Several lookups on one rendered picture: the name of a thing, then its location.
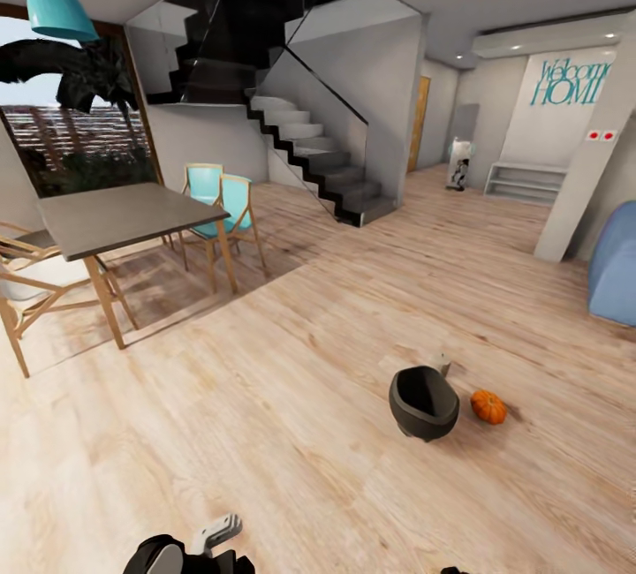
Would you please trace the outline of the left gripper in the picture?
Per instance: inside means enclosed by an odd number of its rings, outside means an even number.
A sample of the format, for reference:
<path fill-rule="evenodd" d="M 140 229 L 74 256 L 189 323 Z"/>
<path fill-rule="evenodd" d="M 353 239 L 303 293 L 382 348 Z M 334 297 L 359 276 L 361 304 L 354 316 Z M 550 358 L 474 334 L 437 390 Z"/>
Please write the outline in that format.
<path fill-rule="evenodd" d="M 227 550 L 217 557 L 197 555 L 201 564 L 201 574 L 255 574 L 254 563 L 247 555 L 237 559 L 235 550 Z"/>

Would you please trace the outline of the cauldron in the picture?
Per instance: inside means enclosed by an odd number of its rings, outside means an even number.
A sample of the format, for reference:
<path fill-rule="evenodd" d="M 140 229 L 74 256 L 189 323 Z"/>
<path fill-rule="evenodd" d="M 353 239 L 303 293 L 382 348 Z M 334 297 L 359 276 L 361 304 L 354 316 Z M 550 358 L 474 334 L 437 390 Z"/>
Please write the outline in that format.
<path fill-rule="evenodd" d="M 406 436 L 431 442 L 447 435 L 457 423 L 458 395 L 433 367 L 401 369 L 389 388 L 391 412 Z"/>

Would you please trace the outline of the pumpkin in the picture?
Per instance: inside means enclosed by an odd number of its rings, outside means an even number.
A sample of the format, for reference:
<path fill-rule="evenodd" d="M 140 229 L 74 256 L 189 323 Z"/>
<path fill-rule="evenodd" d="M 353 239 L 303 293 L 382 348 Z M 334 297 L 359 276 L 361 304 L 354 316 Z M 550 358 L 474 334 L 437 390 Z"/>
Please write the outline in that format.
<path fill-rule="evenodd" d="M 490 425 L 504 423 L 507 411 L 504 403 L 496 395 L 488 391 L 476 391 L 471 398 L 473 411 L 480 419 L 487 421 Z"/>

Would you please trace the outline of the pillar candle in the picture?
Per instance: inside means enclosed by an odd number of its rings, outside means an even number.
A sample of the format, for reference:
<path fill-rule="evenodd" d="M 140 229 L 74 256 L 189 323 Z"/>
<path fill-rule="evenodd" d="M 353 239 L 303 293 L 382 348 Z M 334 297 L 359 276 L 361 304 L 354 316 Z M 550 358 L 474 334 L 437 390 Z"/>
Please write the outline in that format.
<path fill-rule="evenodd" d="M 440 373 L 442 376 L 446 376 L 448 369 L 450 368 L 450 363 L 450 356 L 444 352 L 438 351 L 432 354 L 429 367 L 433 367 L 433 369 L 436 369 L 437 373 Z"/>

